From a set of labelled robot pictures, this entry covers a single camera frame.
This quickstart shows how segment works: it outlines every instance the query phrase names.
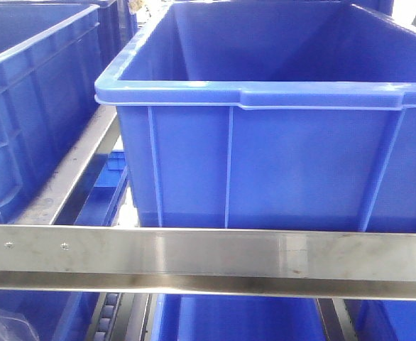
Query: metal shelf frame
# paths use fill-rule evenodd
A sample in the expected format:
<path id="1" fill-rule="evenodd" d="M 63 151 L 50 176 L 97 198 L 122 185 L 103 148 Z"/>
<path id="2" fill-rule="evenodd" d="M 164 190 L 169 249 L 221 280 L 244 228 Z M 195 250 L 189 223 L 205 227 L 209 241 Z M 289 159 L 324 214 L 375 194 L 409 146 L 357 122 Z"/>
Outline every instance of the metal shelf frame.
<path id="1" fill-rule="evenodd" d="M 152 293 L 314 297 L 328 340 L 355 340 L 341 298 L 416 300 L 416 234 L 61 225 L 118 137 L 101 106 L 16 224 L 0 224 L 0 289 L 125 293 L 130 328 L 112 335 L 131 340 L 147 340 Z"/>

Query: plastic bag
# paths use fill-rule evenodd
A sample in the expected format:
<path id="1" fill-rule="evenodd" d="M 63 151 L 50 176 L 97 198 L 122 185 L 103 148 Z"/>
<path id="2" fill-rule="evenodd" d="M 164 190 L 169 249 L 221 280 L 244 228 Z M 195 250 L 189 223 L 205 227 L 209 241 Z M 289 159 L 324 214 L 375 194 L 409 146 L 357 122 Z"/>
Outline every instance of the plastic bag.
<path id="1" fill-rule="evenodd" d="M 0 309 L 0 341 L 39 341 L 39 336 L 22 314 Z"/>

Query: blue plastic crate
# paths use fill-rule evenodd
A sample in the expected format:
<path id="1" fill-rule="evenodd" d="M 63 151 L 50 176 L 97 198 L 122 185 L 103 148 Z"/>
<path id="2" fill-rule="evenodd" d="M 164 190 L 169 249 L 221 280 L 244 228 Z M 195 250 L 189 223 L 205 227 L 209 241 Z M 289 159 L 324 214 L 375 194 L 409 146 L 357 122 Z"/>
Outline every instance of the blue plastic crate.
<path id="1" fill-rule="evenodd" d="M 359 341 L 416 340 L 416 302 L 363 301 L 354 321 Z"/>
<path id="2" fill-rule="evenodd" d="M 106 67 L 137 31 L 136 15 L 128 0 L 0 0 L 0 4 L 95 4 L 99 6 L 99 47 Z"/>
<path id="3" fill-rule="evenodd" d="M 95 5 L 0 5 L 0 222 L 31 201 L 98 107 L 96 27 Z"/>
<path id="4" fill-rule="evenodd" d="M 0 309 L 24 316 L 42 341 L 83 341 L 98 293 L 2 291 Z M 25 325 L 7 321 L 16 330 Z"/>
<path id="5" fill-rule="evenodd" d="M 123 151 L 112 151 L 75 225 L 111 226 L 127 186 L 128 170 Z"/>
<path id="6" fill-rule="evenodd" d="M 322 341 L 306 298 L 160 295 L 152 341 Z"/>
<path id="7" fill-rule="evenodd" d="M 96 87 L 143 226 L 416 232 L 416 28 L 335 1 L 178 2 Z"/>

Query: metal support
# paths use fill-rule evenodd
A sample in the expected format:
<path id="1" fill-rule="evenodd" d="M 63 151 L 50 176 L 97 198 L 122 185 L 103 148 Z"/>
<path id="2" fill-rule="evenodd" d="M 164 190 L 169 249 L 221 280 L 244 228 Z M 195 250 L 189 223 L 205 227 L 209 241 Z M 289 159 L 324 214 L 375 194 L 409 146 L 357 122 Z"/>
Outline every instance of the metal support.
<path id="1" fill-rule="evenodd" d="M 0 225 L 0 288 L 416 299 L 416 234 Z"/>
<path id="2" fill-rule="evenodd" d="M 78 212 L 119 137 L 115 107 L 100 106 L 77 143 L 16 224 L 54 224 L 63 208 Z"/>

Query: crate lip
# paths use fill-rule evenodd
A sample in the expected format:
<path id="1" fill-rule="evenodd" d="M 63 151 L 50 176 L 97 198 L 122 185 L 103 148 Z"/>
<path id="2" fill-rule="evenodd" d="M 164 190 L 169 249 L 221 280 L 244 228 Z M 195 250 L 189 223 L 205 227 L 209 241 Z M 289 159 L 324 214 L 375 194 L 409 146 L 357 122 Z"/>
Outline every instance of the crate lip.
<path id="1" fill-rule="evenodd" d="M 190 3 L 209 4 L 211 1 L 199 0 Z M 352 109 L 400 110 L 403 107 L 416 106 L 416 82 L 121 80 L 124 70 L 146 43 L 155 27 L 172 6 L 178 6 L 178 4 L 181 2 L 163 5 L 159 14 L 135 35 L 103 71 L 95 82 L 98 103 L 116 106 L 238 106 L 243 109 L 258 107 L 263 109 L 281 107 L 343 109 L 348 107 Z M 365 9 L 355 4 L 350 4 L 350 6 L 367 11 L 369 15 L 379 17 L 390 25 L 397 26 L 416 36 L 415 27 L 400 25 L 391 17 L 374 10 Z M 156 92 L 160 92 L 165 100 L 157 101 Z M 308 96 L 312 97 L 311 101 L 307 101 Z M 301 104 L 301 101 L 297 103 L 298 97 L 304 97 L 304 105 Z"/>
<path id="2" fill-rule="evenodd" d="M 3 51 L 0 53 L 0 63 L 3 61 L 23 52 L 24 50 L 28 49 L 32 45 L 36 44 L 39 41 L 46 39 L 47 37 L 51 36 L 52 34 L 58 32 L 60 29 L 69 26 L 70 24 L 74 23 L 75 21 L 79 20 L 80 18 L 88 15 L 89 13 L 96 11 L 99 6 L 97 5 L 84 5 L 84 4 L 0 4 L 0 6 L 54 6 L 54 7 L 63 7 L 63 6 L 73 6 L 75 8 L 79 7 L 81 11 L 77 12 L 76 14 L 60 21 L 59 23 L 55 24 L 47 28 L 46 30 L 31 36 L 30 38 L 20 42 L 19 44 L 12 46 L 11 48 Z"/>
<path id="3" fill-rule="evenodd" d="M 116 0 L 0 0 L 0 4 L 94 4 L 102 9 L 115 2 Z"/>

